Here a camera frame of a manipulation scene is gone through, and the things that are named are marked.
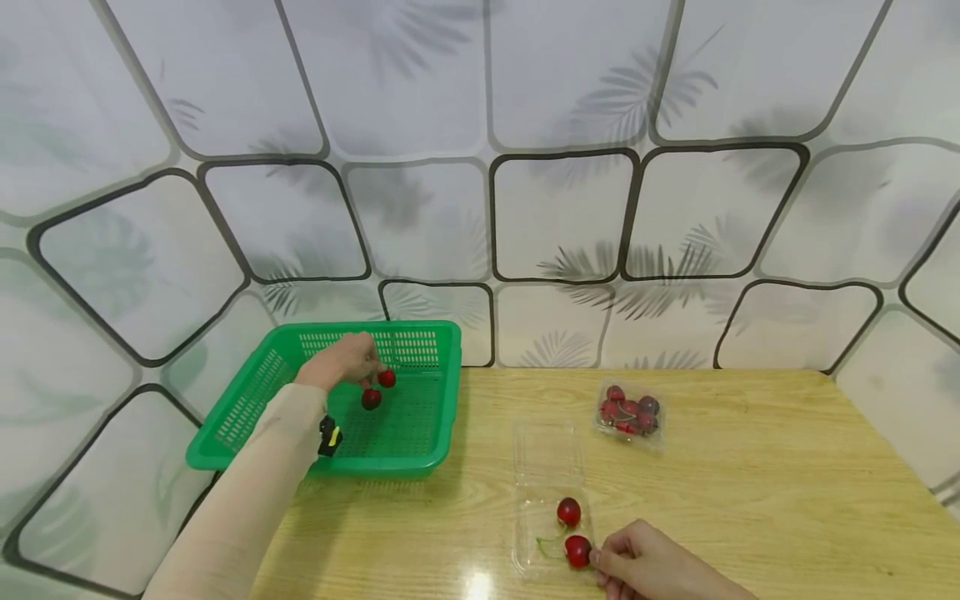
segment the hand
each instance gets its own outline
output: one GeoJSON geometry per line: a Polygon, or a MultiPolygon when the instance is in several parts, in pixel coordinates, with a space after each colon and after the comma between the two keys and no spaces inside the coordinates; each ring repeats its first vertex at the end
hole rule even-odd
{"type": "Polygon", "coordinates": [[[370,387],[370,377],[386,371],[376,356],[373,336],[367,333],[345,333],[343,337],[320,350],[306,361],[294,383],[309,385],[329,392],[341,381],[370,387]]]}
{"type": "Polygon", "coordinates": [[[607,600],[756,600],[644,520],[611,534],[590,563],[607,600]]]}

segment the cherry stem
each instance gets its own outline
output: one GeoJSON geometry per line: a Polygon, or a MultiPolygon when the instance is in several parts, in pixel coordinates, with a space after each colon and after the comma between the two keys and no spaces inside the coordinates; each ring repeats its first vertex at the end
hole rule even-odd
{"type": "Polygon", "coordinates": [[[546,550],[543,549],[543,545],[545,543],[553,543],[554,541],[559,540],[569,532],[570,532],[570,528],[566,524],[564,524],[564,530],[560,532],[560,534],[558,534],[555,538],[537,538],[537,549],[540,551],[540,553],[543,556],[545,556],[548,559],[557,559],[557,560],[562,559],[563,556],[555,556],[553,554],[548,553],[546,550]]]}

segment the plastic container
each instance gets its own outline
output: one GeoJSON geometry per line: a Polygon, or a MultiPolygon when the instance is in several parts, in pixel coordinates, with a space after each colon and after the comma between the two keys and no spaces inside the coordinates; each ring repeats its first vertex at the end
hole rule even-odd
{"type": "Polygon", "coordinates": [[[515,423],[514,476],[513,560],[520,576],[527,580],[592,581],[591,569],[573,569],[564,556],[568,536],[581,535],[595,543],[576,425],[569,421],[515,423]],[[580,504],[581,519],[576,528],[565,531],[557,520],[557,505],[567,496],[580,504]]]}
{"type": "Polygon", "coordinates": [[[662,452],[665,444],[666,398],[642,385],[605,378],[597,391],[593,423],[601,432],[620,440],[662,452]],[[623,399],[612,388],[623,392],[623,399]]]}
{"type": "Polygon", "coordinates": [[[311,474],[422,477],[445,458],[457,416],[460,327],[450,321],[287,324],[275,328],[247,359],[187,448],[192,468],[222,470],[243,446],[277,390],[300,366],[344,333],[369,331],[381,362],[396,373],[379,408],[360,404],[361,389],[341,383],[327,411],[343,433],[332,457],[311,474]]]}

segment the green plastic basket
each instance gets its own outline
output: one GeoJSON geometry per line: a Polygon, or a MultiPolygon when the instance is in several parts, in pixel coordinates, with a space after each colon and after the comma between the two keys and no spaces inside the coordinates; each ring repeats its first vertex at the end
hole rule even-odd
{"type": "Polygon", "coordinates": [[[450,450],[460,383],[460,327],[450,321],[281,325],[267,334],[206,417],[186,451],[192,468],[229,466],[267,402],[293,381],[300,365],[344,333],[369,331],[381,362],[396,372],[383,402],[367,411],[361,389],[341,383],[327,399],[344,440],[311,474],[423,477],[450,450]]]}

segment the package of cherries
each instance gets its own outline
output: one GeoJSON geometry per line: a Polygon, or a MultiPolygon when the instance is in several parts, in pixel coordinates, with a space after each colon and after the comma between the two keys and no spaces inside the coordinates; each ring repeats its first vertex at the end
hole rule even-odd
{"type": "Polygon", "coordinates": [[[604,379],[600,382],[594,422],[601,432],[663,450],[666,405],[655,390],[632,382],[604,379]]]}

